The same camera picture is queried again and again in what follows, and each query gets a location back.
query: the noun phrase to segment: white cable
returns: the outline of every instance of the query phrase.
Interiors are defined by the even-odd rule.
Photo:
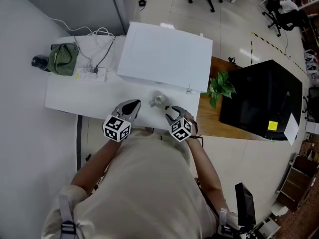
[[[81,53],[81,55],[82,55],[83,57],[85,57],[85,58],[88,60],[88,62],[87,62],[87,64],[86,64],[86,69],[87,69],[89,72],[91,72],[91,71],[93,70],[92,59],[93,59],[96,55],[98,55],[99,53],[101,53],[101,51],[103,51],[104,49],[106,49],[107,46],[108,46],[108,44],[109,44],[110,42],[114,41],[114,40],[112,39],[112,40],[110,40],[109,42],[104,43],[104,45],[103,45],[102,47],[99,45],[99,43],[98,43],[98,33],[103,33],[103,34],[106,34],[106,35],[108,35],[108,36],[114,36],[114,34],[110,33],[105,27],[100,27],[99,29],[97,29],[97,30],[95,30],[95,31],[93,31],[93,32],[92,32],[92,30],[91,30],[88,26],[83,26],[83,27],[80,27],[80,28],[77,28],[77,29],[71,29],[71,28],[69,28],[69,26],[68,26],[64,21],[62,21],[62,20],[60,20],[60,19],[56,19],[56,18],[50,18],[49,16],[47,16],[47,17],[48,17],[49,19],[62,22],[62,23],[67,27],[67,29],[69,29],[70,31],[77,31],[77,30],[86,28],[86,29],[88,29],[88,30],[90,31],[90,33],[89,33],[87,36],[95,36],[95,38],[94,38],[95,44],[96,44],[96,46],[97,46],[98,48],[100,48],[100,49],[99,49],[99,51],[97,51],[96,53],[94,53],[94,54],[91,56],[91,58],[89,58],[89,57],[87,57],[86,55],[83,54],[83,52],[82,52],[82,50],[81,50],[81,48],[80,48],[80,45],[79,45],[77,39],[75,38],[75,36],[73,36],[73,37],[74,37],[74,40],[75,40],[75,44],[76,44],[76,46],[77,46],[79,52]]]
[[[88,26],[83,26],[83,27],[80,27],[80,28],[77,28],[77,29],[70,29],[70,28],[68,27],[68,25],[67,25],[64,21],[62,21],[62,20],[60,20],[60,19],[56,19],[56,18],[50,18],[49,16],[47,16],[47,17],[48,17],[49,19],[62,22],[62,23],[67,27],[67,29],[69,29],[70,31],[76,31],[76,30],[80,30],[80,29],[83,29],[83,28],[87,28],[87,29],[93,34],[92,30],[91,30]]]

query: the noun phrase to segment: yellow sticker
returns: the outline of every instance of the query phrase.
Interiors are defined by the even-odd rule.
[[[278,126],[278,122],[275,121],[269,121],[268,130],[276,131]]]

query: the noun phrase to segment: green bag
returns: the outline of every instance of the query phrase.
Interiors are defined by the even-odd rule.
[[[74,72],[78,47],[73,43],[62,43],[51,46],[48,69],[58,75],[71,76]]]

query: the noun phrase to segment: hand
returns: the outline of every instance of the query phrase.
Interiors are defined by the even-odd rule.
[[[192,126],[191,126],[191,135],[192,135],[192,136],[196,136],[196,127],[195,127],[195,125],[194,125],[194,123],[193,123],[193,121],[195,121],[194,117],[193,117],[192,114],[190,114],[189,112],[186,112],[185,118],[192,123]]]

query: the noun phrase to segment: shoulder strap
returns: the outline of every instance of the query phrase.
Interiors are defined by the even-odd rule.
[[[59,195],[60,213],[62,218],[61,239],[78,239],[76,235],[75,224],[70,211],[68,197]]]
[[[201,187],[199,187],[199,190],[201,191],[207,205],[210,207],[210,209],[214,212],[214,214],[217,216],[217,218],[219,219],[219,214],[216,211],[215,207],[213,206],[213,204],[211,203],[210,199],[207,197],[207,195],[204,193],[204,191],[201,189]]]

